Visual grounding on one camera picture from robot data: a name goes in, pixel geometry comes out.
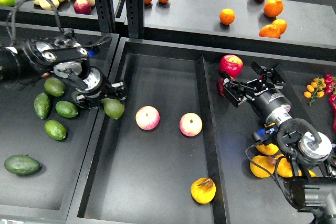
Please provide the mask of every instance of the robotic arm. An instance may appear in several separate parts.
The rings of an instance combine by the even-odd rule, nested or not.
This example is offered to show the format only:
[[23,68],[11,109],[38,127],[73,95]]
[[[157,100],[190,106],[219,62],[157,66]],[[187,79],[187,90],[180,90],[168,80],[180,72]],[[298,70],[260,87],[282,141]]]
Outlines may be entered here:
[[[287,181],[289,188],[286,191],[278,181],[278,160],[275,176],[272,177],[287,201],[299,212],[313,213],[314,223],[335,224],[336,167],[332,159],[332,148],[335,146],[306,120],[292,118],[289,114],[291,103],[279,91],[284,87],[285,81],[274,68],[266,69],[256,62],[251,67],[259,74],[259,79],[248,83],[234,81],[224,71],[220,73],[224,79],[223,94],[230,103],[239,107],[247,101],[266,125],[274,123],[253,133],[256,143],[251,147],[276,144],[291,164],[294,174]],[[308,168],[316,166],[325,169],[322,171],[323,177],[311,177],[309,174]]]
[[[15,11],[25,1],[30,0],[19,2]],[[60,29],[61,35],[55,38],[32,38],[15,46],[15,12],[10,16],[12,32],[9,34],[13,46],[0,48],[0,84],[29,80],[53,71],[80,92],[76,100],[84,108],[98,108],[106,97],[126,99],[123,81],[111,84],[97,67],[90,66],[89,50],[93,46],[78,43],[72,29]]]

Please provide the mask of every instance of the cherry tomato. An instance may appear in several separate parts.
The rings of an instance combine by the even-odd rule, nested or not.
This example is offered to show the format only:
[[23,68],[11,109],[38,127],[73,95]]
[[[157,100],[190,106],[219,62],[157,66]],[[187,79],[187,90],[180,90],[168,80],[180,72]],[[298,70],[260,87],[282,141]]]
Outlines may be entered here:
[[324,91],[317,92],[317,96],[318,98],[321,98],[322,96],[324,96]]
[[303,95],[307,98],[311,98],[311,93],[309,91],[305,91]]
[[314,92],[314,87],[312,85],[307,85],[307,90],[309,92]]
[[326,84],[332,83],[332,77],[326,77],[325,81]]
[[330,93],[332,93],[332,90],[331,90],[330,88],[326,88],[326,89],[325,89],[325,93],[326,93],[326,94],[330,94]]

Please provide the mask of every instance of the yellow fruit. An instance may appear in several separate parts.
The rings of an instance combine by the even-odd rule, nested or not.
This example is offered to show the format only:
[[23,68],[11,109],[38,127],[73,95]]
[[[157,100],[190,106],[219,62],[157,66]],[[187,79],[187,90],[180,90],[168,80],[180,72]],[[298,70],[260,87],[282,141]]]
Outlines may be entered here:
[[[275,170],[276,160],[273,157],[265,157],[265,156],[258,155],[252,158],[252,161],[260,165],[261,167],[265,168],[270,173],[273,173]],[[266,171],[259,168],[253,163],[250,163],[250,169],[251,169],[251,172],[258,178],[270,177],[270,175]]]
[[269,144],[269,145],[261,144],[257,145],[257,150],[267,156],[271,156],[276,154],[279,151],[279,148],[275,144]]
[[191,196],[200,204],[209,203],[216,193],[216,185],[210,178],[200,178],[192,183]]

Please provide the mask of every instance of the avocado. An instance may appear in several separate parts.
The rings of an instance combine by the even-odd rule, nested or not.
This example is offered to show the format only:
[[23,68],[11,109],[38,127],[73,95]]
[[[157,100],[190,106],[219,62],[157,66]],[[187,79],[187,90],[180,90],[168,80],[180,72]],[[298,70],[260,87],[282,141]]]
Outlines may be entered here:
[[76,105],[68,101],[59,101],[56,103],[56,111],[59,115],[65,118],[74,118],[78,115]]
[[51,138],[58,141],[65,139],[67,135],[67,129],[56,120],[47,121],[44,129]]
[[41,169],[41,164],[26,155],[13,155],[5,160],[5,168],[10,173],[17,175],[28,175]]
[[65,85],[57,78],[50,77],[44,83],[44,89],[46,90],[47,94],[50,94],[53,97],[61,97],[65,92]]
[[51,101],[46,93],[40,93],[37,95],[34,101],[34,109],[37,116],[41,119],[45,119],[51,110]]

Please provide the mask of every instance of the green avocado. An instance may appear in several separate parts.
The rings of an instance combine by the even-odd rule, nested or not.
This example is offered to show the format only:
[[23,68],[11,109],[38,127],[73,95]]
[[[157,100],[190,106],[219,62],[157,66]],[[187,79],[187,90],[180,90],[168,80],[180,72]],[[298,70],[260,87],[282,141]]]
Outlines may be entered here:
[[77,107],[72,102],[59,101],[55,108],[57,113],[65,118],[74,118],[78,115]]
[[41,119],[45,119],[51,110],[51,101],[46,93],[40,93],[37,95],[34,101],[34,109],[37,116]]
[[17,175],[28,175],[41,169],[41,164],[26,155],[13,155],[5,160],[5,168],[10,173]]

